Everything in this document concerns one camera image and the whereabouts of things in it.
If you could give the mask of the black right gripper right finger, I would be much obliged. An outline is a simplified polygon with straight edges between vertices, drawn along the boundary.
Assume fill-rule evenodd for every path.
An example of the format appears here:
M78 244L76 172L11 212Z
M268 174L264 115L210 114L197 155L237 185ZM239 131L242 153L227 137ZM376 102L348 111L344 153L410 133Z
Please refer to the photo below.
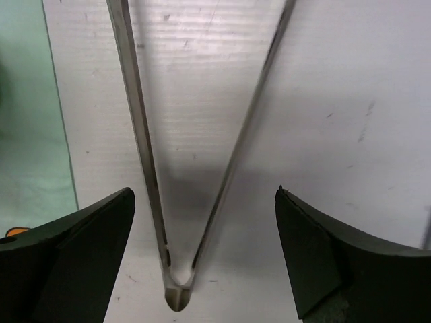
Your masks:
M428 250L360 231L282 188L275 214L301 321L430 321Z

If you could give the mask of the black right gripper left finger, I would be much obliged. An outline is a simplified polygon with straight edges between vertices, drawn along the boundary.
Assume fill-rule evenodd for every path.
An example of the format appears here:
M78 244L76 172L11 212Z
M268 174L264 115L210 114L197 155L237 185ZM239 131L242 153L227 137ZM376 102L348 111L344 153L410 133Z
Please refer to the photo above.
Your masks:
M2 322L103 322L135 213L124 188L1 238Z

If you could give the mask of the mint green cartoon placemat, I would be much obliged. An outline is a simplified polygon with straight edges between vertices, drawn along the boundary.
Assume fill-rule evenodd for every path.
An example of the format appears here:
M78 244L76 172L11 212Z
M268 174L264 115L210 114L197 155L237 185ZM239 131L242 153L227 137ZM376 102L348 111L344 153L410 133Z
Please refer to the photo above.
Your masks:
M42 1L1 2L1 235L77 211Z

